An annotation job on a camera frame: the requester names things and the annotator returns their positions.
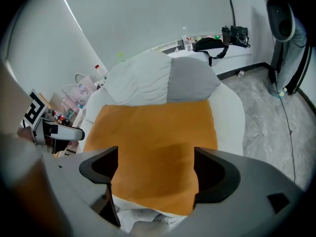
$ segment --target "marble floor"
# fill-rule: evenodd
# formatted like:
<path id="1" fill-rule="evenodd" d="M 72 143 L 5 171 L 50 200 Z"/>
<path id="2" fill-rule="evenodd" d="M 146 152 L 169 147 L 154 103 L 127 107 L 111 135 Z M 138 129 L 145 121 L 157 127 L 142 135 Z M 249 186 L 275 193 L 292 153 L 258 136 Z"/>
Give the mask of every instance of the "marble floor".
<path id="1" fill-rule="evenodd" d="M 243 151 L 247 157 L 266 161 L 294 180 L 290 136 L 280 99 L 267 91 L 268 70 L 245 72 L 242 78 L 222 80 L 242 100 L 246 126 Z M 316 117 L 299 93 L 282 99 L 292 130 L 295 183 L 308 188 L 316 165 Z"/>

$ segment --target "gray pillow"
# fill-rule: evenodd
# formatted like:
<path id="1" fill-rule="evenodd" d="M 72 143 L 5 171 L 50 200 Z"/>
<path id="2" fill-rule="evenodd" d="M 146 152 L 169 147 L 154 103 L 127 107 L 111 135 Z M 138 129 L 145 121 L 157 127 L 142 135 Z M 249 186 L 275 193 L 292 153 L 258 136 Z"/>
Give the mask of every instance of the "gray pillow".
<path id="1" fill-rule="evenodd" d="M 167 103 L 205 100 L 220 84 L 207 63 L 191 57 L 173 58 Z"/>

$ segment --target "bottle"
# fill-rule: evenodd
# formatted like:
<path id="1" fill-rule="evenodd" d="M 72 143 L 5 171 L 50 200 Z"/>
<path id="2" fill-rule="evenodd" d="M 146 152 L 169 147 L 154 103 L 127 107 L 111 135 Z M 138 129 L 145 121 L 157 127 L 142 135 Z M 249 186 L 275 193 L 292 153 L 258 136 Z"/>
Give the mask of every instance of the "bottle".
<path id="1" fill-rule="evenodd" d="M 95 69 L 98 71 L 98 74 L 99 74 L 99 76 L 101 77 L 100 66 L 99 66 L 99 65 L 96 65 L 96 66 L 95 66 Z"/>
<path id="2" fill-rule="evenodd" d="M 57 123 L 64 124 L 64 125 L 70 125 L 70 121 L 61 113 L 53 110 L 52 114 L 53 114 L 55 121 Z"/>
<path id="3" fill-rule="evenodd" d="M 123 56 L 123 53 L 118 53 L 118 59 L 119 59 L 119 62 L 124 62 L 125 59 L 124 59 L 124 56 Z"/>
<path id="4" fill-rule="evenodd" d="M 187 27 L 182 27 L 183 29 L 183 34 L 182 35 L 182 40 L 183 40 L 183 45 L 184 45 L 184 49 L 186 51 L 192 51 L 193 50 L 193 46 L 192 46 L 192 42 L 191 42 L 191 37 L 187 34 Z"/>

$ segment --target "white desk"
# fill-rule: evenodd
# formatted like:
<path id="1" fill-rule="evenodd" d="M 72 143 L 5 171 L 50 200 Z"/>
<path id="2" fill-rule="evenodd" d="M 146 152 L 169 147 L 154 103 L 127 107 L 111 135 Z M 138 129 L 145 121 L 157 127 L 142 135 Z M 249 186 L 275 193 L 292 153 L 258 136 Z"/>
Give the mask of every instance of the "white desk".
<path id="1" fill-rule="evenodd" d="M 208 51 L 211 56 L 215 57 L 223 51 L 223 48 L 208 49 L 206 51 Z M 251 47 L 230 45 L 223 59 L 213 59 L 212 69 L 214 70 L 215 74 L 219 75 L 227 71 L 243 67 L 243 65 L 240 65 L 240 57 L 249 56 L 251 54 Z M 180 50 L 178 52 L 170 53 L 168 56 L 172 58 L 190 56 L 208 63 L 208 56 L 201 52 Z"/>

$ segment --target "orange towel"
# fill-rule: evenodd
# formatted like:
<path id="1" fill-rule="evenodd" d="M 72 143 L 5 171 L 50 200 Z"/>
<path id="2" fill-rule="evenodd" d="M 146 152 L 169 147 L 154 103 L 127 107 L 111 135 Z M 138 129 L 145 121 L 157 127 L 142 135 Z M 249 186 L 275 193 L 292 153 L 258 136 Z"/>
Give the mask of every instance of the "orange towel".
<path id="1" fill-rule="evenodd" d="M 105 106 L 84 152 L 118 146 L 112 193 L 176 215 L 193 210 L 198 178 L 194 147 L 217 149 L 209 102 Z"/>

